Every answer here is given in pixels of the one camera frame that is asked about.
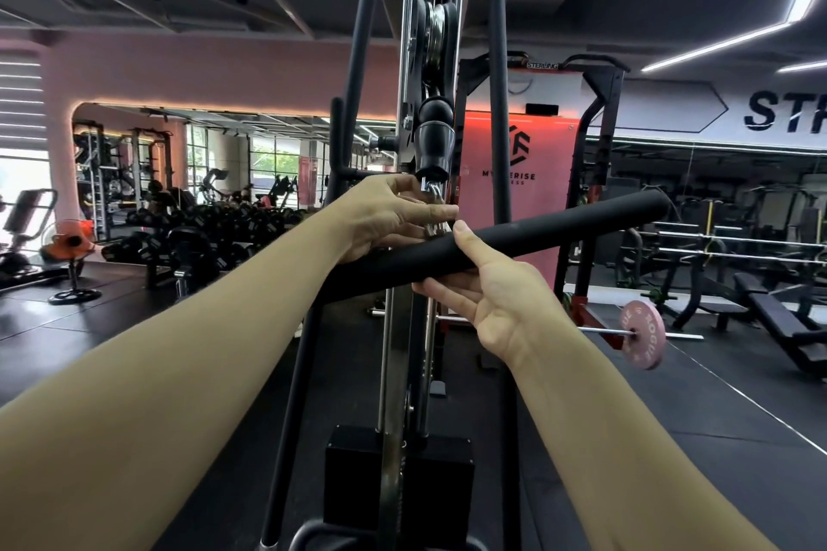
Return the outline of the chrome guide rod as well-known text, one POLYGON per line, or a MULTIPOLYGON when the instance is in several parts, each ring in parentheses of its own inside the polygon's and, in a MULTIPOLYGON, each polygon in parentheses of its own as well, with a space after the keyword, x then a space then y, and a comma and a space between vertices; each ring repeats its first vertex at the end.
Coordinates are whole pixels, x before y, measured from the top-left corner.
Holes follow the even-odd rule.
POLYGON ((379 406, 377 433, 384 434, 386 431, 386 416, 389 407, 389 363, 394 327, 394 303, 395 289, 389 288, 386 291, 385 313, 383 319, 383 334, 381 345, 380 379, 379 379, 379 406))

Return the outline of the black padded cable bar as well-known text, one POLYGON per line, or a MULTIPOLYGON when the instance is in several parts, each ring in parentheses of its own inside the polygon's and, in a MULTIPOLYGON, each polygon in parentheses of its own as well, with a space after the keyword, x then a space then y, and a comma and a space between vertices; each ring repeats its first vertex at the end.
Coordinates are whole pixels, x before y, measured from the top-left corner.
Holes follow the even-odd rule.
MULTIPOLYGON (((521 257, 567 243, 585 241, 640 223, 661 219, 671 201, 661 191, 646 190, 553 214, 502 223, 476 231, 494 250, 521 257)), ((321 286, 314 304, 340 300, 407 285, 428 277, 463 272, 472 267, 451 234, 386 252, 374 252, 355 262, 336 266, 321 286)))

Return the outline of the white sign with dark lettering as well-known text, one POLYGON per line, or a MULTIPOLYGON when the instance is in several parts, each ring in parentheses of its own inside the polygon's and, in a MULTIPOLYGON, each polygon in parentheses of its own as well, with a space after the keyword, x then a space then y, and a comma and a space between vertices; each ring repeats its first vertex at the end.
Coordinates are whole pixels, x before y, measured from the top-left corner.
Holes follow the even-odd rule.
POLYGON ((628 79, 614 139, 827 155, 827 90, 745 90, 710 80, 628 79))

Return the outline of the person's right hand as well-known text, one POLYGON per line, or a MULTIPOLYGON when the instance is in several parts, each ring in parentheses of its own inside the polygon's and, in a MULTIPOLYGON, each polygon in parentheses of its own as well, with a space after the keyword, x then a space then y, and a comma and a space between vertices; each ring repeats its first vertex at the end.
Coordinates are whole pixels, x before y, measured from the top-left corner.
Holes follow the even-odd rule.
POLYGON ((413 289, 468 320, 489 352, 516 376, 575 367, 589 341, 538 270, 515 261, 490 271, 429 277, 413 289))

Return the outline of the orange floor fan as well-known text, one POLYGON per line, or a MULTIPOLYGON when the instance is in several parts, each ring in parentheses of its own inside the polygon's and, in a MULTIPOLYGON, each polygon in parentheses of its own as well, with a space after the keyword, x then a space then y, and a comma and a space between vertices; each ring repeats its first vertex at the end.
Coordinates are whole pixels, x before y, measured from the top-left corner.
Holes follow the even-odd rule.
POLYGON ((79 286, 84 260, 95 250, 85 224, 80 220, 60 220, 50 227, 39 249, 44 264, 63 266, 68 275, 68 289, 57 292, 48 299, 52 306, 77 306, 102 297, 95 288, 79 286))

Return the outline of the person's left hand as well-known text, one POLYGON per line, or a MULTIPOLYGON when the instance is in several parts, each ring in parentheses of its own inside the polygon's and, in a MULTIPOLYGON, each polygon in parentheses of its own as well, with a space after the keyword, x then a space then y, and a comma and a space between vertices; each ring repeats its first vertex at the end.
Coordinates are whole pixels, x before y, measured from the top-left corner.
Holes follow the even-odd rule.
POLYGON ((380 196, 370 190, 367 177, 329 207, 336 239, 343 250, 339 263, 350 263, 376 248, 401 248, 425 242, 425 225, 456 220, 454 204, 434 204, 426 198, 410 201, 380 196))

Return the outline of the person's left forearm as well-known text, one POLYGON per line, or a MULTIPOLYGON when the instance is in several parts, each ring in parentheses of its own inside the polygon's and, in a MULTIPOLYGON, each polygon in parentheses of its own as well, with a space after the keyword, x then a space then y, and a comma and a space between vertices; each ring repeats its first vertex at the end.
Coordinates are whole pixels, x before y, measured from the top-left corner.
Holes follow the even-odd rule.
POLYGON ((333 205, 0 407, 0 551, 150 551, 357 234, 333 205))

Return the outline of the long chrome barbell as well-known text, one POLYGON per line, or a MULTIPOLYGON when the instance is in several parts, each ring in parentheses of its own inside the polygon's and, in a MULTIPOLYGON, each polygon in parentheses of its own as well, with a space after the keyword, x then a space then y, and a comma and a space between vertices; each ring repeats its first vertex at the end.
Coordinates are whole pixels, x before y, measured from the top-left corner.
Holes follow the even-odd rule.
POLYGON ((697 232, 672 232, 672 231, 643 231, 638 230, 641 236, 647 237, 657 237, 657 238, 685 238, 689 240, 705 240, 705 241, 718 241, 718 242, 734 242, 734 243, 753 243, 753 244, 762 244, 768 245, 773 247, 802 247, 802 248, 827 248, 827 243, 801 243, 801 242, 790 242, 790 241, 783 241, 783 240, 769 240, 769 239, 762 239, 762 238, 743 238, 743 237, 733 237, 733 236, 725 236, 725 235, 714 235, 714 234, 704 234, 704 233, 697 233, 697 232))

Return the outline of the silver carabiner clip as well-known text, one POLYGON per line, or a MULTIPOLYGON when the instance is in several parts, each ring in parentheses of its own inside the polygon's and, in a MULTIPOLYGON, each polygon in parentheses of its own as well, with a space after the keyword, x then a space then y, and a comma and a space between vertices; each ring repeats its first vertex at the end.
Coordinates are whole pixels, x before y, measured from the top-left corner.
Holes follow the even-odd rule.
MULTIPOLYGON (((445 186, 446 183, 437 180, 430 180, 428 178, 421 179, 421 190, 427 196, 426 198, 434 204, 445 204, 445 186)), ((444 220, 425 225, 425 232, 427 239, 434 239, 452 232, 453 220, 444 220)))

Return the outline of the red panel with logo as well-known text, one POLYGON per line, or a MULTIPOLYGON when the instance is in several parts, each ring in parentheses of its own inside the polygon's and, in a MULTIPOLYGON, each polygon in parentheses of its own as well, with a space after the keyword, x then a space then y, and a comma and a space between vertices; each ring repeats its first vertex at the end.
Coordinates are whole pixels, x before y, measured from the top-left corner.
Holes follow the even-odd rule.
MULTIPOLYGON (((577 128, 594 95, 579 73, 509 74, 510 200, 512 220, 567 207, 577 128)), ((458 206, 471 229, 494 224, 491 182, 490 82, 466 101, 458 206)))

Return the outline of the black flat bench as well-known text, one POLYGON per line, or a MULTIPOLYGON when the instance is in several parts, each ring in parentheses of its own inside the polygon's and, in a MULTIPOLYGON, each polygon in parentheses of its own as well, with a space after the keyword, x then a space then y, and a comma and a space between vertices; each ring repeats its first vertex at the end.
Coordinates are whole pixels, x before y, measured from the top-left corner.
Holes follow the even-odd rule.
POLYGON ((808 326, 746 272, 733 277, 736 294, 770 337, 804 373, 827 382, 827 328, 808 326))

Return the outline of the person's right forearm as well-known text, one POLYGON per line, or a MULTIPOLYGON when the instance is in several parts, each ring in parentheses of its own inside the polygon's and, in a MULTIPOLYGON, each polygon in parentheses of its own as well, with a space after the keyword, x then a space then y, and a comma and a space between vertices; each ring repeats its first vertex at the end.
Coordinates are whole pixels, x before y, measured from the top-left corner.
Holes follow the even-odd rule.
POLYGON ((593 551, 779 551, 567 319, 524 319, 509 365, 593 551))

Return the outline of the black exercise machine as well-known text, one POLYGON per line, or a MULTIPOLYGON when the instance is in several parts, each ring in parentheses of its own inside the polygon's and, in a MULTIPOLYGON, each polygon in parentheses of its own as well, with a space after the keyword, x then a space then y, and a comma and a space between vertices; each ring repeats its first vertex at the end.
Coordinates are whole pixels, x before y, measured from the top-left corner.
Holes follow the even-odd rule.
POLYGON ((24 190, 18 195, 3 226, 12 241, 8 245, 0 243, 0 293, 66 275, 61 266, 32 264, 22 251, 26 243, 41 237, 57 200, 54 189, 24 190))

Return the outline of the black power rack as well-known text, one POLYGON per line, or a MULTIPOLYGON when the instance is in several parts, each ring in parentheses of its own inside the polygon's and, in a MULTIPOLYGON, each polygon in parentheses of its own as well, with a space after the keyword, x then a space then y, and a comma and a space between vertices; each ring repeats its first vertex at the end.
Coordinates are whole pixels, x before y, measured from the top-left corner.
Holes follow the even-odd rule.
MULTIPOLYGON (((631 72, 631 68, 614 56, 585 53, 569 56, 559 64, 558 70, 581 73, 587 86, 594 93, 594 100, 584 110, 576 129, 570 184, 566 196, 566 208, 571 209, 578 205, 582 195, 585 195, 587 204, 600 201, 609 174, 619 99, 625 77, 631 72), (594 161, 588 162, 585 159, 586 138, 591 123, 597 115, 602 116, 599 136, 594 161)), ((601 322, 590 312, 587 297, 597 240, 597 234, 591 234, 581 240, 572 295, 564 293, 563 288, 567 269, 571 263, 573 243, 567 243, 561 247, 553 291, 576 325, 601 328, 601 322)))

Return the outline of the pink weight plate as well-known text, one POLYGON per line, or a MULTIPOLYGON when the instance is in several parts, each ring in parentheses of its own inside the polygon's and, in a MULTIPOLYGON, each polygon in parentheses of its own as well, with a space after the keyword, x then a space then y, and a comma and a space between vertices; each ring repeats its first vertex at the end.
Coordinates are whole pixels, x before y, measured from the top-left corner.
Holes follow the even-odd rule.
POLYGON ((638 369, 656 369, 667 347, 667 331, 662 316, 650 303, 633 300, 620 313, 619 324, 625 341, 625 359, 638 369))

